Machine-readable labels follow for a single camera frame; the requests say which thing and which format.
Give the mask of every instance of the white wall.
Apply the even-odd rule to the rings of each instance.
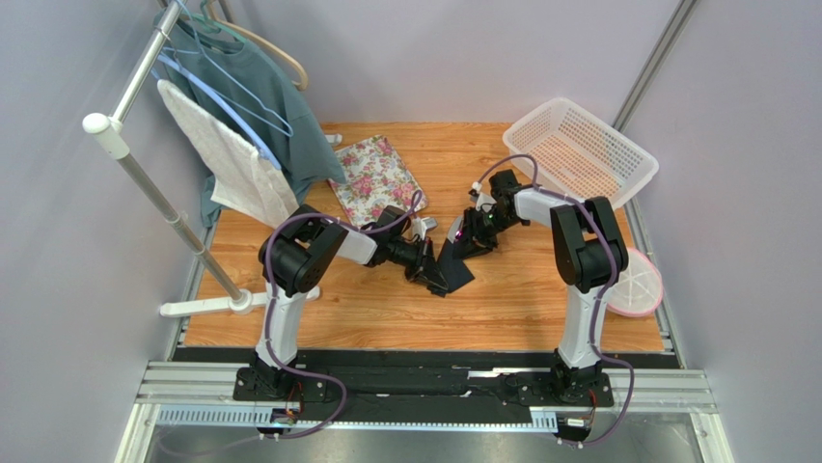
[[[4,2],[0,30],[0,452],[112,461],[193,261],[81,128],[108,112],[151,32],[153,1]],[[199,225],[204,170],[151,82],[124,137]]]
[[[676,0],[245,0],[324,122],[513,122],[566,96],[612,121]]]
[[[627,127],[691,366],[737,461],[819,461],[822,4],[701,2]]]

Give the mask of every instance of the gray floor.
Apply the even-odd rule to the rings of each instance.
[[[592,435],[610,425],[597,416]],[[215,449],[255,435],[250,428],[179,426],[157,431],[163,445],[176,451]],[[553,436],[493,432],[417,432],[324,430],[295,441],[256,441],[196,459],[180,459],[152,449],[147,461],[270,461],[336,463],[410,462],[664,462],[702,461],[690,418],[677,415],[629,415],[601,446],[576,450],[556,444]]]

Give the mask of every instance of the blue hanger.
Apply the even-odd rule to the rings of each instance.
[[[187,15],[188,15],[188,17],[194,17],[194,15],[192,15],[192,13],[191,13],[191,12],[189,12],[187,8],[185,8],[185,4],[184,4],[181,0],[176,0],[176,1],[177,1],[177,3],[180,5],[180,7],[182,8],[182,10],[183,10],[183,11],[184,11]],[[246,112],[248,112],[249,114],[251,114],[251,115],[252,115],[252,116],[254,116],[255,118],[259,119],[260,121],[262,121],[262,122],[264,122],[264,123],[268,124],[269,126],[271,126],[271,128],[274,128],[275,130],[279,131],[279,132],[280,132],[280,133],[282,133],[283,135],[286,135],[287,137],[292,137],[292,136],[294,136],[294,129],[291,127],[291,125],[290,125],[290,124],[289,124],[289,123],[288,123],[285,119],[283,119],[283,118],[282,118],[279,114],[277,114],[277,112],[276,112],[276,111],[274,111],[274,110],[272,110],[272,109],[268,108],[267,106],[265,106],[264,104],[262,104],[262,101],[261,101],[261,100],[260,100],[260,99],[259,99],[256,95],[254,95],[254,93],[253,93],[253,92],[251,92],[250,90],[248,90],[247,88],[245,88],[245,86],[243,86],[242,84],[240,84],[240,83],[239,83],[236,79],[234,79],[234,78],[233,78],[233,77],[232,77],[232,76],[231,76],[231,75],[230,75],[230,74],[229,74],[229,73],[228,73],[225,69],[223,69],[222,67],[220,67],[220,65],[218,65],[218,64],[217,64],[214,60],[212,60],[210,56],[208,56],[208,54],[206,53],[206,50],[203,48],[203,45],[200,43],[200,36],[199,36],[199,34],[197,34],[197,29],[196,29],[195,27],[191,27],[191,31],[194,33],[194,43],[196,43],[196,44],[197,44],[197,47],[200,49],[200,51],[199,51],[199,52],[197,52],[197,51],[191,51],[191,50],[177,50],[177,48],[176,48],[176,47],[174,48],[174,51],[176,51],[176,52],[181,52],[181,53],[193,53],[193,54],[201,54],[201,55],[203,55],[203,56],[204,56],[204,57],[205,57],[205,58],[206,58],[209,62],[211,62],[211,63],[212,63],[212,64],[213,64],[213,65],[214,65],[217,69],[219,69],[219,70],[220,70],[220,72],[222,72],[223,74],[225,74],[225,76],[226,76],[226,77],[228,77],[228,78],[229,78],[229,80],[231,80],[232,82],[234,82],[234,84],[236,84],[236,86],[237,86],[237,87],[239,87],[240,89],[242,89],[242,90],[243,90],[243,92],[245,92],[245,93],[246,93],[246,94],[248,94],[251,98],[253,98],[253,99],[254,99],[254,101],[256,101],[256,102],[260,105],[260,107],[262,108],[262,110],[263,110],[264,112],[266,112],[266,113],[268,113],[268,114],[273,115],[273,116],[274,116],[274,117],[276,117],[276,118],[277,118],[277,119],[278,119],[281,123],[283,123],[283,126],[286,128],[286,130],[283,130],[282,128],[278,127],[277,125],[275,125],[275,124],[273,124],[273,123],[271,123],[271,122],[267,121],[266,119],[264,119],[264,118],[262,118],[262,117],[258,116],[257,114],[255,114],[255,113],[251,112],[250,110],[248,110],[248,109],[243,108],[243,107],[241,107],[241,106],[240,106],[243,110],[245,110]]]
[[[223,111],[225,111],[226,114],[228,114],[229,117],[232,118],[232,120],[235,121],[237,123],[237,125],[239,125],[239,127],[242,129],[242,131],[245,132],[246,135],[248,135],[248,138],[251,140],[251,142],[254,144],[254,146],[257,148],[257,150],[260,151],[260,156],[262,156],[263,158],[265,158],[269,162],[271,162],[271,164],[273,164],[274,167],[277,168],[278,171],[283,170],[282,166],[280,165],[280,161],[274,156],[274,153],[271,152],[271,149],[268,147],[268,145],[265,144],[265,142],[260,138],[260,136],[257,135],[257,132],[255,132],[248,125],[247,122],[243,121],[243,119],[239,117],[239,115],[236,113],[236,111],[234,111],[233,108],[231,106],[229,106],[229,104],[220,96],[220,94],[217,91],[215,91],[214,89],[209,87],[205,82],[200,80],[200,78],[198,78],[196,75],[192,74],[188,69],[180,66],[179,63],[172,60],[168,56],[161,54],[157,57],[157,60],[159,62],[161,62],[162,64],[168,66],[169,68],[172,68],[173,70],[175,70],[175,71],[179,72],[180,74],[182,74],[192,84],[194,84],[195,86],[197,86],[197,88],[202,90],[203,93],[205,93],[211,99],[213,99],[214,102],[217,103],[218,106],[223,108]],[[159,78],[159,75],[156,74],[156,72],[152,72],[151,74],[154,75],[155,78]]]

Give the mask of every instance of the round mesh lid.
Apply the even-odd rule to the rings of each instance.
[[[628,268],[619,274],[608,300],[608,310],[625,316],[646,316],[662,302],[662,278],[653,263],[628,248]]]

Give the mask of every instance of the white towel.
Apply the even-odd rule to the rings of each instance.
[[[211,200],[276,228],[299,207],[283,172],[257,148],[211,116],[173,83],[157,89],[183,133],[217,181]]]

